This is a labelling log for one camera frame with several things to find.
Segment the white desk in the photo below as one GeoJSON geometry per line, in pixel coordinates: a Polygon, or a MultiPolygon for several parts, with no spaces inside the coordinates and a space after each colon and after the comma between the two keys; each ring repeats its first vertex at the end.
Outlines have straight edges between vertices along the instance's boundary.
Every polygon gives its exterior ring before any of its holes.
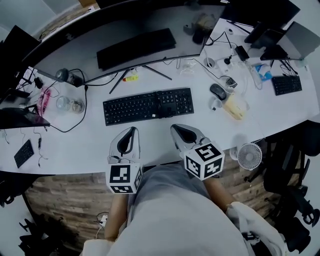
{"type": "MultiPolygon", "coordinates": [[[[220,20],[215,27],[211,37],[217,38],[225,28],[232,28],[234,35],[229,35],[231,42],[245,45],[243,40],[246,34],[228,24],[225,20],[220,20]]],[[[213,46],[206,46],[206,52],[214,60],[224,59],[230,55],[230,48],[227,43],[215,43],[213,46]]],[[[204,53],[197,58],[201,63],[205,58],[204,53]]],[[[260,62],[259,58],[250,58],[251,63],[260,62]]],[[[209,108],[209,100],[212,94],[209,91],[210,86],[216,81],[199,64],[194,66],[193,75],[181,75],[181,68],[176,69],[176,61],[170,65],[162,62],[151,64],[150,67],[166,74],[172,78],[172,81],[161,77],[145,68],[138,68],[139,79],[134,82],[121,82],[118,87],[109,95],[110,89],[114,86],[116,79],[106,85],[99,87],[89,87],[87,91],[87,113],[84,121],[74,130],[68,133],[61,133],[52,127],[35,128],[36,132],[42,135],[41,154],[48,160],[41,159],[38,167],[39,154],[38,134],[33,134],[33,128],[23,128],[22,132],[26,134],[24,142],[31,139],[35,155],[26,163],[17,169],[14,155],[22,146],[23,135],[20,129],[7,129],[8,145],[4,138],[0,138],[0,170],[16,173],[31,174],[78,174],[78,173],[97,173],[106,170],[107,156],[111,141],[121,131],[128,127],[135,126],[139,130],[141,163],[145,165],[168,163],[179,160],[179,152],[176,150],[170,134],[172,124],[186,124],[200,129],[211,140],[215,140],[223,150],[236,145],[235,137],[243,135],[248,142],[252,142],[263,137],[267,137],[297,125],[319,113],[319,105],[316,96],[315,85],[312,80],[309,69],[297,68],[294,62],[291,62],[295,70],[299,73],[302,91],[275,96],[271,81],[263,83],[262,90],[255,88],[253,80],[248,71],[241,70],[238,75],[232,76],[239,83],[237,90],[242,90],[247,77],[247,91],[244,98],[250,106],[250,110],[244,120],[237,121],[233,119],[223,109],[212,111],[209,108]],[[113,126],[105,125],[103,112],[103,101],[108,99],[124,97],[129,95],[141,94],[152,91],[191,88],[194,114],[175,116],[171,118],[146,120],[113,126]]],[[[217,76],[220,71],[213,69],[217,76]]],[[[280,63],[274,62],[271,70],[274,76],[282,75],[280,63]]],[[[51,79],[43,78],[45,85],[52,83],[51,79]]],[[[95,84],[101,84],[105,79],[100,79],[95,84]]],[[[55,85],[60,95],[66,95],[73,98],[85,98],[84,87],[75,88],[66,83],[57,83],[55,85]]],[[[77,124],[83,114],[76,115],[72,113],[59,113],[56,108],[56,99],[51,98],[44,114],[52,125],[67,130],[77,124]]]]}

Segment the yellow object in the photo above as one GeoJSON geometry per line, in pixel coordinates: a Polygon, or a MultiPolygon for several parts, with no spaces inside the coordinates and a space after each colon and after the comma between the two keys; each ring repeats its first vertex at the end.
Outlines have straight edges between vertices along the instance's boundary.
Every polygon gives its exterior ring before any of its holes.
{"type": "Polygon", "coordinates": [[[124,82],[131,82],[131,81],[136,81],[138,80],[139,76],[136,74],[136,75],[132,75],[132,76],[128,76],[124,79],[122,79],[122,81],[124,82]]]}
{"type": "Polygon", "coordinates": [[[242,120],[249,109],[247,102],[235,93],[228,97],[222,107],[236,120],[242,120]]]}

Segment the black keyboard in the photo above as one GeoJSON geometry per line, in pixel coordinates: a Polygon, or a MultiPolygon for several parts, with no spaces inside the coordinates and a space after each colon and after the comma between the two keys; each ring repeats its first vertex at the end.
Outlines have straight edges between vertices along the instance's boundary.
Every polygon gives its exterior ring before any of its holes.
{"type": "Polygon", "coordinates": [[[190,88],[162,90],[103,102],[106,126],[194,113],[190,88]]]}
{"type": "Polygon", "coordinates": [[[34,155],[34,150],[31,145],[30,139],[27,140],[26,143],[19,149],[19,151],[15,154],[14,160],[16,166],[20,168],[30,157],[34,155]]]}
{"type": "Polygon", "coordinates": [[[274,76],[272,83],[276,96],[302,91],[299,76],[274,76]]]}

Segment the white cube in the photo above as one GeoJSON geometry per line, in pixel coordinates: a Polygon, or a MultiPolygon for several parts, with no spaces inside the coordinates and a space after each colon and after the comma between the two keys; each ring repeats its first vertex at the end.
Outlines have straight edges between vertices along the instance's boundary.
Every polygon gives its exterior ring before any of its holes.
{"type": "Polygon", "coordinates": [[[114,194],[137,193],[142,179],[142,166],[139,163],[108,164],[105,181],[114,194]]]}
{"type": "Polygon", "coordinates": [[[223,170],[225,153],[211,141],[188,150],[184,154],[184,168],[200,180],[205,180],[223,170]]]}

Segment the small desk fan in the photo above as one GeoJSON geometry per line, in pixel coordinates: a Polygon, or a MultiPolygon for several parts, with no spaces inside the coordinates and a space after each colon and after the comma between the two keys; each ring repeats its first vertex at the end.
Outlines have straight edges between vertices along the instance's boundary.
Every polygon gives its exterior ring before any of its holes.
{"type": "Polygon", "coordinates": [[[262,160],[261,148],[255,143],[246,143],[240,148],[230,148],[229,152],[233,160],[238,161],[243,169],[250,171],[257,168],[262,160]]]}

